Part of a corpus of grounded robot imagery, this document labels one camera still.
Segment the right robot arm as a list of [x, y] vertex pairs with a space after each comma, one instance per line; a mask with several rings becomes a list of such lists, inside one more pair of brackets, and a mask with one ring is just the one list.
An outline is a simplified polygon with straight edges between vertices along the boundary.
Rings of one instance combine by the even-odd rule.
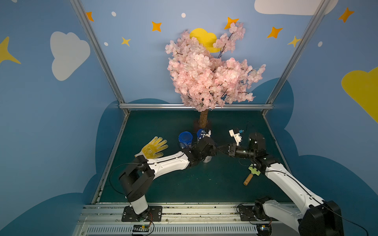
[[231, 129], [235, 142], [218, 149], [230, 157], [250, 159], [250, 174], [244, 180], [248, 185], [253, 176], [265, 175], [296, 205], [292, 209], [269, 197], [255, 201], [254, 216], [260, 220], [274, 218], [301, 236], [344, 235], [341, 209], [334, 201], [325, 201], [298, 181], [275, 157], [266, 152], [266, 141], [260, 133], [249, 135], [248, 147], [241, 146], [241, 131]]

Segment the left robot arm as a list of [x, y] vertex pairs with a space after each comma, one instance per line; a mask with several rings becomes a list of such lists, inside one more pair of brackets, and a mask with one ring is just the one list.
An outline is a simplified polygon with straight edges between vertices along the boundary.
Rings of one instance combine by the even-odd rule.
[[119, 175], [119, 183], [125, 198], [131, 204], [134, 213], [144, 216], [149, 211], [145, 194], [153, 180], [174, 171], [192, 168], [209, 156], [216, 155], [216, 143], [210, 137], [204, 137], [192, 147], [181, 149], [176, 154], [147, 159], [138, 155]]

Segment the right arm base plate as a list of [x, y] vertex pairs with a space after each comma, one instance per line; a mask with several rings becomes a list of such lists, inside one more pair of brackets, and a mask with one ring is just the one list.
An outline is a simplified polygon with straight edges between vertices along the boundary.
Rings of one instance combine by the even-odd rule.
[[239, 204], [236, 211], [241, 221], [277, 221], [275, 218], [268, 217], [261, 206]]

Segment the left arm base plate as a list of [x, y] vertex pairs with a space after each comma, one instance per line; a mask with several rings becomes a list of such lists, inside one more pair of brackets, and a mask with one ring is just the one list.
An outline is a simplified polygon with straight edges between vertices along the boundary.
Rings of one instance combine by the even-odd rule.
[[121, 221], [122, 222], [161, 222], [162, 206], [149, 206], [141, 214], [136, 214], [132, 206], [124, 208]]

